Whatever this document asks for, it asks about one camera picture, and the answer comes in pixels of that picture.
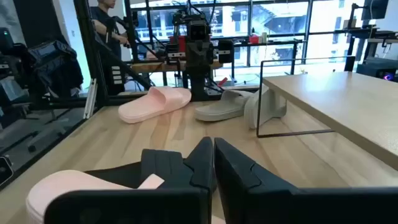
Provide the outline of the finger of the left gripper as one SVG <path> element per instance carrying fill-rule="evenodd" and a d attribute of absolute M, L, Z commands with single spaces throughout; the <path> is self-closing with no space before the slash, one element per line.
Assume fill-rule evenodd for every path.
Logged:
<path fill-rule="evenodd" d="M 197 75 L 200 72 L 201 59 L 196 57 L 187 58 L 187 73 Z"/>
<path fill-rule="evenodd" d="M 202 58 L 200 60 L 200 74 L 201 75 L 207 75 L 211 71 L 211 65 L 213 64 L 214 59 L 212 57 L 210 58 Z"/>

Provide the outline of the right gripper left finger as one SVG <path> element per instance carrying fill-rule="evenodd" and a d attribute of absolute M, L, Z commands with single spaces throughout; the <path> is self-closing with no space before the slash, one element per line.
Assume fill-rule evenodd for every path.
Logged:
<path fill-rule="evenodd" d="M 215 191 L 214 149 L 203 137 L 178 174 L 151 174 L 138 188 L 76 190 L 50 203 L 48 224 L 209 224 Z"/>

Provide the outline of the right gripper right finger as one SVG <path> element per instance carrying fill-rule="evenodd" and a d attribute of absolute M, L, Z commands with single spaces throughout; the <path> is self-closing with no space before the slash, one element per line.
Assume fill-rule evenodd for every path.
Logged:
<path fill-rule="evenodd" d="M 398 224 L 398 187 L 299 188 L 215 138 L 227 224 Z"/>

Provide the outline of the grey rubber slide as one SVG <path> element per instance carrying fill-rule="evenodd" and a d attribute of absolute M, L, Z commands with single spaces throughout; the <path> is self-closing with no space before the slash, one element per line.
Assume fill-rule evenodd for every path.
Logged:
<path fill-rule="evenodd" d="M 197 107 L 194 117 L 200 121 L 222 121 L 244 114 L 244 107 L 253 93 L 248 91 L 225 90 L 217 102 Z"/>
<path fill-rule="evenodd" d="M 258 90 L 247 100 L 244 107 L 244 120 L 248 128 L 256 129 L 257 114 L 260 114 L 259 125 L 261 126 L 272 118 L 285 116 L 286 112 L 287 100 L 262 84 L 262 90 Z"/>

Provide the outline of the pink rubber slide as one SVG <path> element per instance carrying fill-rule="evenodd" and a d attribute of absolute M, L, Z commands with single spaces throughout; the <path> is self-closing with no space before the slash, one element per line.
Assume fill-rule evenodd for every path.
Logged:
<path fill-rule="evenodd" d="M 191 97 L 191 91 L 186 88 L 152 86 L 146 95 L 121 105 L 118 114 L 124 122 L 134 124 L 179 110 Z"/>

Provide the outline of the pink cup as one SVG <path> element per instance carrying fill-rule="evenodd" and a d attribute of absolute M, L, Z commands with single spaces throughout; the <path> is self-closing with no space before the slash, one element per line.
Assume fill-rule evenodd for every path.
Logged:
<path fill-rule="evenodd" d="M 26 198 L 30 224 L 48 224 L 44 215 L 49 204 L 57 197 L 76 190 L 126 190 L 114 184 L 77 170 L 63 170 L 36 183 Z"/>

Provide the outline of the red container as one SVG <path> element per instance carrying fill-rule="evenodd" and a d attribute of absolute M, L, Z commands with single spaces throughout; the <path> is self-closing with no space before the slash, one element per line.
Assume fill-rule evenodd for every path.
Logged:
<path fill-rule="evenodd" d="M 169 41 L 171 44 L 178 45 L 178 52 L 185 52 L 186 51 L 186 35 L 179 35 L 177 38 L 174 36 L 169 37 Z"/>

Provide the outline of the wooden background table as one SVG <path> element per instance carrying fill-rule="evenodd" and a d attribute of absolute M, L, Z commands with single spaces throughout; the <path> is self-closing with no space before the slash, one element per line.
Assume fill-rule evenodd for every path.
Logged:
<path fill-rule="evenodd" d="M 186 66 L 186 61 L 180 62 L 180 70 L 184 71 Z M 219 69 L 223 67 L 222 63 L 215 60 L 211 65 L 212 69 Z M 176 65 L 168 65 L 166 62 L 150 62 L 150 63 L 135 63 L 131 65 L 131 69 L 136 73 L 151 73 L 151 72 L 174 72 L 177 71 Z"/>

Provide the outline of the person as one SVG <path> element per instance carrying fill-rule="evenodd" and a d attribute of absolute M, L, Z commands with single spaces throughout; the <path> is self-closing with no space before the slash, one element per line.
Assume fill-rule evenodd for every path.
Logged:
<path fill-rule="evenodd" d="M 111 19 L 108 14 L 109 9 L 113 9 L 116 0 L 97 0 L 98 5 L 90 7 L 91 20 L 93 22 L 95 31 L 98 33 L 101 40 L 112 50 L 112 52 L 121 60 L 121 46 L 129 47 L 130 43 L 127 39 L 127 33 L 120 33 L 116 26 L 111 34 L 111 38 L 107 39 L 106 22 Z"/>

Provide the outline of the silver aluminium bar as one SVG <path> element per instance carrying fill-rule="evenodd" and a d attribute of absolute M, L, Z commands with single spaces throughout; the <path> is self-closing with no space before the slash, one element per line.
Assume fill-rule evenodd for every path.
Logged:
<path fill-rule="evenodd" d="M 86 97 L 85 110 L 83 113 L 84 119 L 89 119 L 93 115 L 93 111 L 95 108 L 97 87 L 98 87 L 98 84 L 97 84 L 96 79 L 92 78 L 90 81 L 88 95 Z"/>

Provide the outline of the black office chair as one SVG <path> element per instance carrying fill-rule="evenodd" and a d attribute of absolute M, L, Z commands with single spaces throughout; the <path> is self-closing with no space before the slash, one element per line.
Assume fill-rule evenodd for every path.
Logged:
<path fill-rule="evenodd" d="M 66 108 L 79 97 L 83 75 L 76 52 L 60 40 L 27 48 L 0 27 L 0 102 L 37 110 Z"/>

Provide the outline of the black computer case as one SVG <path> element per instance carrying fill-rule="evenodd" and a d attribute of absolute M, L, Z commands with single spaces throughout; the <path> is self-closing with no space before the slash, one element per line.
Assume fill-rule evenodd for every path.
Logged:
<path fill-rule="evenodd" d="M 357 73 L 398 83 L 398 60 L 368 57 L 358 64 Z"/>

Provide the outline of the black monitor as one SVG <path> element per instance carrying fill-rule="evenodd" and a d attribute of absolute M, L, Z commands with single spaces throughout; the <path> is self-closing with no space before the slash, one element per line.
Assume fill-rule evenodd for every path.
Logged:
<path fill-rule="evenodd" d="M 365 0 L 362 20 L 384 19 L 389 0 Z"/>

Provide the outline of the black metal rig frame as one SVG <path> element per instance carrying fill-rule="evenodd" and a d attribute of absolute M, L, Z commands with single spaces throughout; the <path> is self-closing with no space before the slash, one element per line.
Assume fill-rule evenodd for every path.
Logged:
<path fill-rule="evenodd" d="M 115 85 L 122 85 L 126 77 L 131 77 L 138 82 L 145 90 L 152 85 L 144 77 L 138 75 L 131 69 L 133 62 L 123 62 L 111 51 L 110 48 L 100 39 L 98 33 L 91 25 L 91 12 L 87 0 L 74 0 L 76 4 L 77 19 L 82 31 L 83 45 L 85 48 L 87 62 L 91 72 L 91 79 L 95 78 L 98 84 L 95 106 L 120 105 L 127 102 L 128 96 L 111 96 L 105 82 L 106 77 L 111 77 Z M 77 98 L 67 104 L 66 108 L 85 107 L 86 98 Z"/>

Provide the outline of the wooden shelf with black frame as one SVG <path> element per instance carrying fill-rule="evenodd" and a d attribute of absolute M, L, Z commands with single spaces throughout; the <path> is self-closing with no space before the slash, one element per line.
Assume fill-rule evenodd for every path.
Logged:
<path fill-rule="evenodd" d="M 398 83 L 354 72 L 260 80 L 331 130 L 398 170 Z"/>

